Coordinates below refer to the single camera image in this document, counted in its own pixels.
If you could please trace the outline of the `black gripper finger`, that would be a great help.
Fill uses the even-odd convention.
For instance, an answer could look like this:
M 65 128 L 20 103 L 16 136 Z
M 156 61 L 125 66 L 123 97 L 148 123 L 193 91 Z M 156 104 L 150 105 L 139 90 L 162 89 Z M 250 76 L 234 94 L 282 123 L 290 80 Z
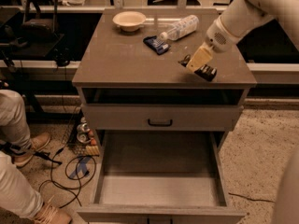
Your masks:
M 186 67 L 188 62 L 190 61 L 190 59 L 191 59 L 191 55 L 188 54 L 182 60 L 178 61 L 178 63 L 181 64 L 182 66 Z

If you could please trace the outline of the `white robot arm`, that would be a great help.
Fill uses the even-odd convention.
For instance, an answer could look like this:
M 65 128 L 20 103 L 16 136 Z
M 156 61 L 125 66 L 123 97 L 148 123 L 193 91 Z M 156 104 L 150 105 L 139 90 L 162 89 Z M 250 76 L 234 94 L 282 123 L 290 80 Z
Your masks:
M 215 52 L 225 52 L 273 19 L 299 49 L 299 0 L 234 0 L 207 29 L 203 44 L 186 67 L 197 72 Z M 271 224 L 299 224 L 299 147 L 281 178 Z

